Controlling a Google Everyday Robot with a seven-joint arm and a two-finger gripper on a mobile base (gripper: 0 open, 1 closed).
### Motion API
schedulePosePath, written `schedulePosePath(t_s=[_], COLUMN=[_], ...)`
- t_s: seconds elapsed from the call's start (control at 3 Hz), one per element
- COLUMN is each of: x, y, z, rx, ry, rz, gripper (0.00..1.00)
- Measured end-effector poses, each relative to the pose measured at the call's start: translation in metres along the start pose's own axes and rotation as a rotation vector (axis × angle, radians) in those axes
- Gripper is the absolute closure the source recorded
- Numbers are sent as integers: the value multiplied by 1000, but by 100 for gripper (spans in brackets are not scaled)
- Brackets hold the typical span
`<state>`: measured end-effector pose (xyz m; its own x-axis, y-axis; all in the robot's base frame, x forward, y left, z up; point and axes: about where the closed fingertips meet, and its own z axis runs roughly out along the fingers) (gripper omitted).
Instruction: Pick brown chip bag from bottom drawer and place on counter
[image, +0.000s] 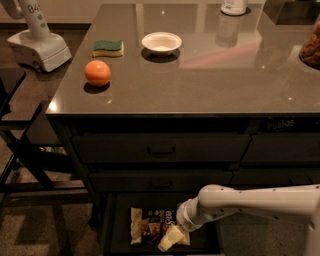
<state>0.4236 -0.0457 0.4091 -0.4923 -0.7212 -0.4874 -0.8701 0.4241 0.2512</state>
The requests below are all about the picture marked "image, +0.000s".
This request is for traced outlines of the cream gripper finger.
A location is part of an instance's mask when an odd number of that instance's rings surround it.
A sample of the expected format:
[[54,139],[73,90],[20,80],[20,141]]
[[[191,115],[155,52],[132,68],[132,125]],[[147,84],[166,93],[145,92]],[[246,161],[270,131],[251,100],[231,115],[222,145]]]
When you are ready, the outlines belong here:
[[177,225],[171,225],[162,237],[158,249],[162,252],[168,251],[173,245],[184,238],[183,231]]

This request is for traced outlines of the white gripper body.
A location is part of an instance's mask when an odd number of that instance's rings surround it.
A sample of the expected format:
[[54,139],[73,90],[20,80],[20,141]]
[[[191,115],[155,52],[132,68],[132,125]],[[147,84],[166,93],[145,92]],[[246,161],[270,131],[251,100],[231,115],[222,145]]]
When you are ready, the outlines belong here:
[[177,224],[185,231],[193,232],[208,222],[207,214],[198,205],[198,199],[188,199],[179,205],[176,213]]

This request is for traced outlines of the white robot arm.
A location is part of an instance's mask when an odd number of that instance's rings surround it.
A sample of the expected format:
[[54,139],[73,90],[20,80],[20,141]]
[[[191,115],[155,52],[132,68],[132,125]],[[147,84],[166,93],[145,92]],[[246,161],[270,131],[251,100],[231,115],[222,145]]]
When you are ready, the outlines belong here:
[[187,232],[235,213],[305,223],[308,236],[303,256],[320,256],[320,187],[316,185],[237,190],[220,185],[203,187],[183,202],[158,248],[168,251]]

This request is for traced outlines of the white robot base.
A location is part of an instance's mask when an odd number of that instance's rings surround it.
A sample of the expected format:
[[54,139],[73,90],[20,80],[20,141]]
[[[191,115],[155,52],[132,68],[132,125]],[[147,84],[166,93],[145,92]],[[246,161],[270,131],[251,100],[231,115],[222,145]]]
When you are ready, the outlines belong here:
[[38,72],[51,72],[72,58],[65,40],[52,33],[38,0],[0,0],[13,19],[24,18],[28,28],[8,38],[16,61]]

